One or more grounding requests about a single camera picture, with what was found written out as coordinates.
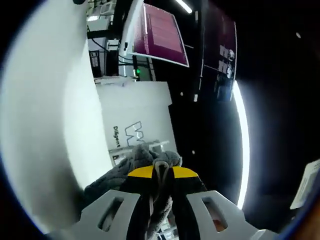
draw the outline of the white wall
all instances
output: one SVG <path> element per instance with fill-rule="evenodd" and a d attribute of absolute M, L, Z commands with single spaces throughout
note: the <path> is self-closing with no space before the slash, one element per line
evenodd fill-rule
<path fill-rule="evenodd" d="M 48 0 L 24 25 L 1 86 L 1 158 L 44 233 L 78 219 L 75 196 L 111 168 L 86 42 L 86 5 Z"/>

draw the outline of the ceiling light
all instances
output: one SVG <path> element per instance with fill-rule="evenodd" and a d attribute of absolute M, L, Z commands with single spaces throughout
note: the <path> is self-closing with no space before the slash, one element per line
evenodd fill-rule
<path fill-rule="evenodd" d="M 175 0 L 175 1 L 178 4 L 180 4 L 180 6 L 183 7 L 188 14 L 192 13 L 192 9 L 183 0 Z"/>
<path fill-rule="evenodd" d="M 146 5 L 143 4 L 143 10 L 144 10 L 144 32 L 147 35 L 148 34 L 148 27 L 147 27 L 147 11 L 146 11 Z"/>
<path fill-rule="evenodd" d="M 99 17 L 98 16 L 90 16 L 86 19 L 87 22 L 91 22 L 91 21 L 95 21 L 95 20 L 98 20 Z"/>
<path fill-rule="evenodd" d="M 245 197 L 247 193 L 248 180 L 249 180 L 250 141 L 249 141 L 249 129 L 248 129 L 245 105 L 244 105 L 244 101 L 242 99 L 237 81 L 234 81 L 233 95 L 234 95 L 236 109 L 239 115 L 241 136 L 242 136 L 242 177 L 241 177 L 239 199 L 237 203 L 238 208 L 242 209 L 245 203 Z"/>

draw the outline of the yellow stripe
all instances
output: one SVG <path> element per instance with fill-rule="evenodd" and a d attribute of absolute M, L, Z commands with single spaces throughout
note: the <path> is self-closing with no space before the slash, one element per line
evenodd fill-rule
<path fill-rule="evenodd" d="M 172 169 L 175 179 L 198 177 L 198 174 L 189 168 L 174 166 Z"/>
<path fill-rule="evenodd" d="M 137 177 L 137 178 L 147 178 L 151 179 L 152 178 L 152 171 L 154 169 L 154 166 L 145 166 L 145 167 L 140 167 L 128 174 L 129 177 Z"/>

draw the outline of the gray fabric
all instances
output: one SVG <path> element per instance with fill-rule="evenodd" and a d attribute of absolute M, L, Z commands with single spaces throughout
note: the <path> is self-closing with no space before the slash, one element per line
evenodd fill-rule
<path fill-rule="evenodd" d="M 119 190 L 128 174 L 134 169 L 151 166 L 158 161 L 167 162 L 170 168 L 182 165 L 182 158 L 176 152 L 165 151 L 158 154 L 150 151 L 148 145 L 134 147 L 129 157 L 123 159 L 117 166 L 84 189 L 82 208 L 87 207 L 111 189 Z M 168 216 L 171 207 L 171 198 L 167 194 L 160 195 L 153 205 L 153 214 L 147 233 L 148 239 L 151 239 L 159 230 L 160 223 Z"/>

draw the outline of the white panel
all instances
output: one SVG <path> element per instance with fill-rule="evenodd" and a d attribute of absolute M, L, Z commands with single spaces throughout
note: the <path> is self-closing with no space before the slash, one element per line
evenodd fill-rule
<path fill-rule="evenodd" d="M 96 85 L 102 108 L 135 108 L 172 104 L 166 82 L 137 81 L 124 87 Z"/>
<path fill-rule="evenodd" d="M 155 140 L 169 140 L 164 149 L 177 150 L 166 82 L 133 82 L 124 87 L 97 85 L 97 91 L 110 150 Z"/>

